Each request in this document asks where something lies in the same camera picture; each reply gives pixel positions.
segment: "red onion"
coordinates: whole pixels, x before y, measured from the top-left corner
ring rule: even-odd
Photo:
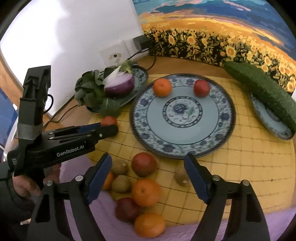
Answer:
[[[105,94],[109,97],[128,95],[135,87],[135,77],[127,72],[120,72],[119,66],[105,80]]]

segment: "sunflower painting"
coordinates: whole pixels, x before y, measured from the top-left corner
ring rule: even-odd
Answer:
[[[256,65],[292,94],[296,40],[265,0],[133,0],[158,56]]]

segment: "power adapter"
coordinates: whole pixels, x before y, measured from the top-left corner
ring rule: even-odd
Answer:
[[[138,51],[151,48],[152,46],[152,39],[146,37],[145,35],[138,36],[133,39],[133,42]]]

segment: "yellow tablecloth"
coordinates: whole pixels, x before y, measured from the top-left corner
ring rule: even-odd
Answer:
[[[164,74],[150,75],[151,82]],[[295,152],[292,141],[283,141],[269,133],[253,111],[250,98],[236,80],[207,76],[223,86],[235,104],[237,121],[228,142],[216,152],[199,158],[211,174],[218,174],[228,181],[251,182],[264,213],[290,207],[295,184]],[[117,118],[117,136],[99,141],[96,150],[88,156],[97,162],[104,152],[113,160],[124,159],[131,165],[134,155],[147,151],[132,134],[129,123],[130,104],[122,107]],[[100,122],[102,117],[94,114],[90,123]],[[198,199],[193,186],[179,186],[173,176],[182,160],[172,160],[152,154],[159,169],[148,178],[162,188],[162,198],[145,212],[161,214],[168,225],[187,224],[200,221],[206,205]],[[139,177],[129,168],[132,182]],[[114,199],[129,194],[111,193]],[[226,206],[223,218],[229,217],[230,206]]]

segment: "cucumber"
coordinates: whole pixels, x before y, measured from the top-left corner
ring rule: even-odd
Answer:
[[[296,102],[273,79],[248,63],[226,62],[224,69],[246,86],[284,124],[296,131]]]

